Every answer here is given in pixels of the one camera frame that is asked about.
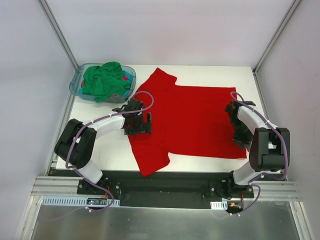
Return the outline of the red t shirt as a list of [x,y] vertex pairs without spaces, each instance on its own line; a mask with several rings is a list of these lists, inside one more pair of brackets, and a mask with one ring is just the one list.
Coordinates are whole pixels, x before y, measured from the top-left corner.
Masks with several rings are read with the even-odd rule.
[[138,88],[136,99],[150,107],[151,133],[128,137],[143,177],[166,167],[169,154],[245,159],[233,140],[225,111],[235,87],[181,86],[177,77],[156,68]]

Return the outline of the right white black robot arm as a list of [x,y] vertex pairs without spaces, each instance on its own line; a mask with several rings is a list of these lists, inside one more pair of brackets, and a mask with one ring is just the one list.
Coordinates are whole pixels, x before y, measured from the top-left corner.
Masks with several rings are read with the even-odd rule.
[[248,152],[248,162],[230,173],[232,181],[225,184],[225,192],[237,197],[247,186],[264,176],[283,180],[274,174],[290,164],[290,131],[269,122],[252,101],[232,100],[225,111],[234,129],[233,141]]

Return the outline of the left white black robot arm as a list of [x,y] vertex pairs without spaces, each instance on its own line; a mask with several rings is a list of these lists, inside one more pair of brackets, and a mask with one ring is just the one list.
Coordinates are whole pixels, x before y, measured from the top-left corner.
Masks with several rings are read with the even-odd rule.
[[124,113],[112,111],[108,115],[87,122],[75,118],[68,121],[54,147],[54,153],[63,159],[66,166],[76,169],[89,180],[88,188],[99,195],[105,191],[103,173],[92,160],[95,141],[113,131],[124,130],[127,136],[150,134],[152,132],[152,114],[141,112]]

